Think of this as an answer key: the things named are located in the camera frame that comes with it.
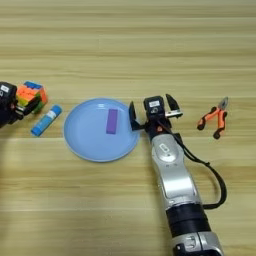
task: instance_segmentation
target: blue plate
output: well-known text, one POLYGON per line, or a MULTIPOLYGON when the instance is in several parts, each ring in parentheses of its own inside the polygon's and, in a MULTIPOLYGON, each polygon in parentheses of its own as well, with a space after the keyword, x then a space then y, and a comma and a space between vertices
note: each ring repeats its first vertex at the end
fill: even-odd
POLYGON ((139 132, 133 132, 128 107, 106 98, 85 101, 76 106, 66 118, 64 138, 79 157, 94 162, 119 159, 136 146, 139 132), (107 134, 108 110, 117 109, 116 134, 107 134))

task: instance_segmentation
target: red pliers handle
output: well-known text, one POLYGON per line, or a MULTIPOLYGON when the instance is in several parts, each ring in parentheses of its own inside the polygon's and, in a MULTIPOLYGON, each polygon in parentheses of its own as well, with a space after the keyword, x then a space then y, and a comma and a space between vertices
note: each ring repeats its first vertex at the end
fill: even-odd
POLYGON ((217 131, 213 134, 214 139, 218 140, 220 138, 221 133, 225 130, 226 128, 226 117, 228 113, 224 110, 220 110, 218 113, 218 129, 217 131))
POLYGON ((221 133, 225 130, 226 128, 226 117, 228 113, 225 110, 222 110, 218 107, 213 107, 209 113, 204 115, 198 122, 197 129, 198 130, 203 130, 206 122, 213 117, 218 115, 218 129, 214 132, 213 137, 218 140, 221 136, 221 133))

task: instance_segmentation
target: colorful toy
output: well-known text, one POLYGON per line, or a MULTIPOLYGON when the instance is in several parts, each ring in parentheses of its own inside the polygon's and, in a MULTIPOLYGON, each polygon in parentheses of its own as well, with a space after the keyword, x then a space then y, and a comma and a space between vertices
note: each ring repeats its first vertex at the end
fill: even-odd
POLYGON ((38 113, 48 102, 48 98, 42 85, 26 81, 21 85, 16 94, 19 104, 26 107, 35 97, 40 97, 41 101, 34 109, 33 113, 38 113))

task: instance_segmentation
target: blue toy part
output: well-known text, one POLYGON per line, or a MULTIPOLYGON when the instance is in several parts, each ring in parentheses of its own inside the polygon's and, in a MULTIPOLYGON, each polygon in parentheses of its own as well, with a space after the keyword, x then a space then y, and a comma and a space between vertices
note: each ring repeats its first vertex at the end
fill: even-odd
POLYGON ((139 140, 139 132, 131 129, 128 107, 106 98, 76 106, 66 118, 63 134, 72 152, 94 162, 117 160, 131 152, 139 140), (118 110, 114 135, 106 133, 109 109, 118 110))
POLYGON ((41 89, 43 86, 40 85, 40 84, 36 84, 36 83, 33 83, 33 82, 29 82, 29 81, 26 81, 24 83, 24 85, 26 85, 28 88, 31 88, 31 89, 41 89))
POLYGON ((31 133, 39 137, 49 125, 61 114, 60 106, 55 105, 44 117, 31 129, 31 133))

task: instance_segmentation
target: black cable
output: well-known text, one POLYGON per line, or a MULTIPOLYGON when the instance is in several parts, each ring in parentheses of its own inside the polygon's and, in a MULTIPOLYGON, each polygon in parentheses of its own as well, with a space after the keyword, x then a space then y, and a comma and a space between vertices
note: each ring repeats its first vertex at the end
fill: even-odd
POLYGON ((201 160, 200 158, 196 157, 184 144, 183 142, 180 140, 180 138, 178 136, 176 136, 174 133, 172 133, 172 131, 166 127, 164 124, 162 124, 159 120, 158 120, 158 124, 169 134, 171 134, 174 139, 176 140, 176 142, 180 145, 180 147, 183 149, 185 156, 196 163, 200 163, 204 166, 206 166, 215 176, 215 178, 217 179, 219 186, 220 186, 220 199, 217 203, 213 203, 213 204, 203 204, 204 209, 216 209, 219 206, 221 206, 222 204, 225 203, 226 199, 227 199, 227 187, 225 184, 225 181, 223 180, 223 178, 220 176, 220 174, 211 166, 211 164, 209 162, 205 162, 203 160, 201 160))

